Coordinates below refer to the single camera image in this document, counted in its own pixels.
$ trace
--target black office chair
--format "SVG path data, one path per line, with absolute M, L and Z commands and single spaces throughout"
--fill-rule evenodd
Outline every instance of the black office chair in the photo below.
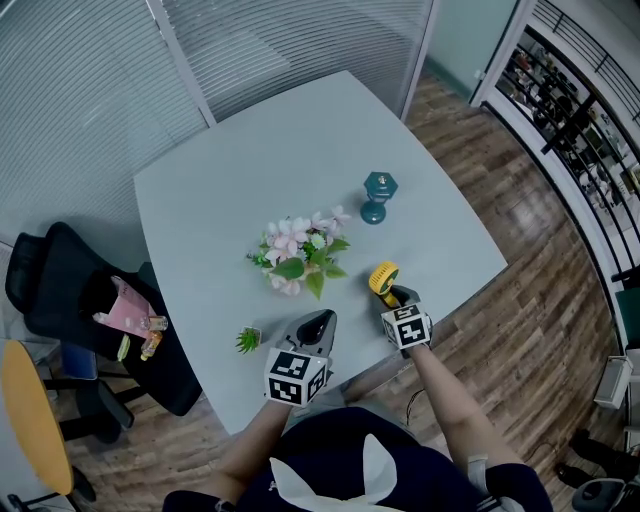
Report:
M 131 336 L 123 365 L 144 393 L 169 412 L 185 415 L 202 388 L 182 350 L 162 295 L 137 274 L 109 265 L 68 225 L 54 224 L 43 238 L 25 233 L 18 237 L 9 261 L 6 293 L 34 334 L 74 343 L 115 360 L 122 332 L 80 314 L 80 297 L 96 273 L 122 278 L 149 301 L 158 315 L 169 319 L 169 328 L 153 358 L 142 361 L 143 340 Z M 131 396 L 140 394 L 131 390 Z

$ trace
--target snack package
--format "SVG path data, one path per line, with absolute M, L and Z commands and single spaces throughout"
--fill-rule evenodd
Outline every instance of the snack package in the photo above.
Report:
M 119 277 L 111 276 L 111 282 L 116 287 L 118 296 L 108 313 L 95 313 L 93 319 L 100 324 L 148 339 L 151 333 L 144 325 L 149 317 L 156 316 L 155 311 L 142 295 Z

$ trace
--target table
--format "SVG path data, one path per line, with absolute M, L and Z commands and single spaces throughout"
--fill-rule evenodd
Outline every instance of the table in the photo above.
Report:
M 71 494 L 74 477 L 62 431 L 31 356 L 17 341 L 4 349 L 2 392 L 11 427 L 36 475 L 58 494 Z
M 399 184 L 377 226 L 358 213 L 371 171 L 389 171 Z M 243 326 L 274 339 L 297 316 L 336 311 L 331 388 L 393 353 L 367 286 L 379 263 L 399 265 L 397 283 L 420 293 L 434 322 L 506 266 L 433 157 L 348 72 L 226 119 L 143 170 L 135 185 L 169 314 L 229 433 L 243 429 L 265 401 L 268 346 L 237 353 Z M 244 258 L 267 222 L 328 213 L 338 204 L 353 216 L 345 231 L 351 248 L 339 261 L 349 277 L 328 280 L 319 301 L 307 290 L 295 298 L 271 290 Z

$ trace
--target door frame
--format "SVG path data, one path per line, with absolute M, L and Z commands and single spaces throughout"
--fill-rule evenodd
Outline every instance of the door frame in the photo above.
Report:
M 498 83 L 498 79 L 507 66 L 513 49 L 518 44 L 520 36 L 522 36 L 527 23 L 531 19 L 533 9 L 535 9 L 537 3 L 538 0 L 518 0 L 509 19 L 507 28 L 502 34 L 502 38 L 493 53 L 493 57 L 491 57 L 489 61 L 487 69 L 484 71 L 485 76 L 469 100 L 469 104 L 472 107 L 479 107 L 489 96 L 496 83 Z
M 440 9 L 440 0 L 433 0 L 431 2 L 431 8 L 429 9 L 429 17 L 427 18 L 427 26 L 425 27 L 424 35 L 422 36 L 422 43 L 420 44 L 420 50 L 418 51 L 416 67 L 413 70 L 413 75 L 411 76 L 411 82 L 409 82 L 409 89 L 407 91 L 407 96 L 404 100 L 404 105 L 402 106 L 402 112 L 400 114 L 400 121 L 402 121 L 403 123 L 407 118 L 407 114 L 409 113 L 409 108 L 411 107 L 411 102 L 413 101 L 413 95 L 415 94 L 416 87 L 418 86 L 418 80 L 420 79 L 420 73 L 422 72 L 424 59 L 427 56 L 427 47 L 429 46 L 429 41 L 431 40 L 431 36 L 433 36 L 433 31 L 435 29 L 436 22 L 438 19 L 439 9 Z

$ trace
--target green leaf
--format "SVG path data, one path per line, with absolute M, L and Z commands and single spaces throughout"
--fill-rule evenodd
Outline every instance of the green leaf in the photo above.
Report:
M 329 254 L 332 252 L 338 251 L 346 251 L 351 244 L 342 238 L 336 238 L 333 243 L 329 246 Z
M 324 267 L 327 263 L 327 248 L 323 247 L 322 249 L 318 249 L 314 252 L 309 259 L 309 263 L 313 263 L 319 267 Z
M 320 300 L 322 288 L 324 288 L 324 276 L 322 275 L 322 272 L 313 272 L 309 274 L 305 282 L 307 283 L 307 288 L 311 290 L 311 293 L 316 296 L 316 299 Z
M 271 273 L 282 276 L 285 279 L 298 279 L 304 274 L 304 264 L 300 258 L 289 258 L 282 263 L 278 263 Z
M 324 270 L 327 273 L 327 277 L 329 279 L 337 279 L 339 277 L 347 277 L 347 273 L 342 270 L 338 265 L 334 265 L 333 263 L 329 263 Z

